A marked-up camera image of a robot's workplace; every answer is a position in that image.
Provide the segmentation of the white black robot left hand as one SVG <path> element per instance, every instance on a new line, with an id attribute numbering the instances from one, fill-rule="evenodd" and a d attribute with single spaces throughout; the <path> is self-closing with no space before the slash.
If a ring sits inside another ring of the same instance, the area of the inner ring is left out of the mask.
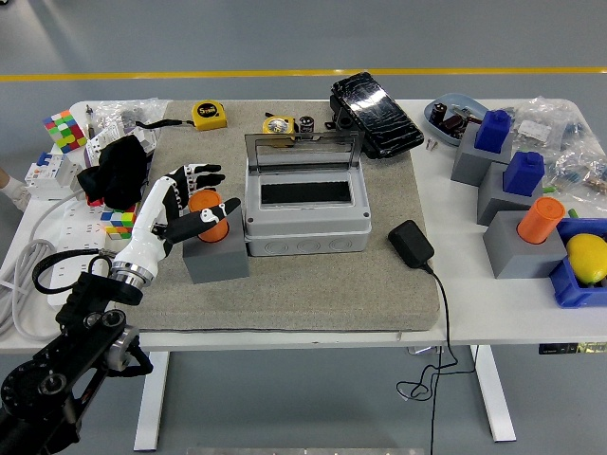
<path id="1" fill-rule="evenodd" d="M 116 280 L 136 277 L 145 284 L 158 272 L 158 264 L 173 245 L 204 233 L 225 220 L 240 205 L 231 198 L 209 208 L 186 212 L 191 197 L 217 187 L 225 176 L 213 164 L 187 164 L 161 176 L 146 196 L 129 244 L 113 260 Z"/>

